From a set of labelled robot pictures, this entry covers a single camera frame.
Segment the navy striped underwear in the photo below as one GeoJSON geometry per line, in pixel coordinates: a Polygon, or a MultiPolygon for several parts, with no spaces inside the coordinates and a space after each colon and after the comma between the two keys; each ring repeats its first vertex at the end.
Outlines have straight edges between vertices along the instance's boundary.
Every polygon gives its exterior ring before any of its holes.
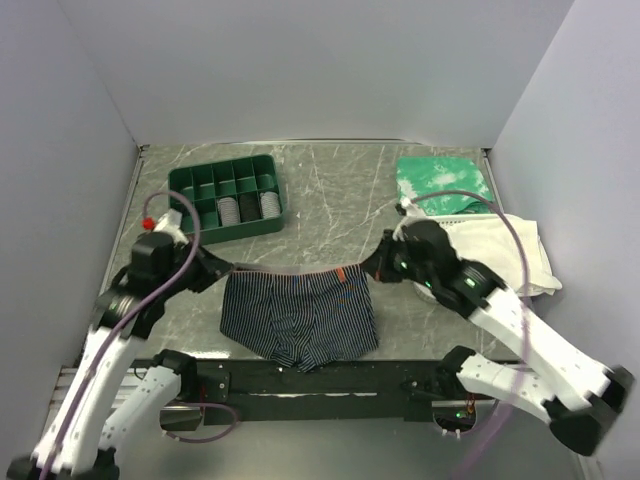
{"type": "Polygon", "coordinates": [[[241,264],[225,285],[220,332],[261,358],[303,372],[379,346],[358,264],[311,272],[241,264]]]}

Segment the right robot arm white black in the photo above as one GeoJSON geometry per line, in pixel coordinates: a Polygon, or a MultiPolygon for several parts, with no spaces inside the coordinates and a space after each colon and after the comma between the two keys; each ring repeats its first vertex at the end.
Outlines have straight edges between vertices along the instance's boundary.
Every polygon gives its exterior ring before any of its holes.
{"type": "Polygon", "coordinates": [[[381,283],[407,280],[427,287],[441,306],[490,333],[525,365],[518,370],[458,346],[423,382],[428,393],[453,399],[480,394],[504,402],[541,420],[582,456],[596,452],[623,412],[634,376],[573,346],[488,266],[459,257],[437,223],[420,221],[399,238],[385,231],[361,266],[381,283]]]}

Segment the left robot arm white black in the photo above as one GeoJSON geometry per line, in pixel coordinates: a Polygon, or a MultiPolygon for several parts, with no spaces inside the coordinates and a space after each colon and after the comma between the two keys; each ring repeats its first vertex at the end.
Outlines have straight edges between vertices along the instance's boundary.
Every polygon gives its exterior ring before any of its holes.
{"type": "Polygon", "coordinates": [[[194,357],[164,350],[136,390],[115,407],[122,381],[172,297],[201,293],[234,269],[201,246],[135,247],[95,304],[78,370],[60,410],[31,454],[11,461],[9,479],[117,479],[125,445],[168,403],[200,390],[194,357]]]}

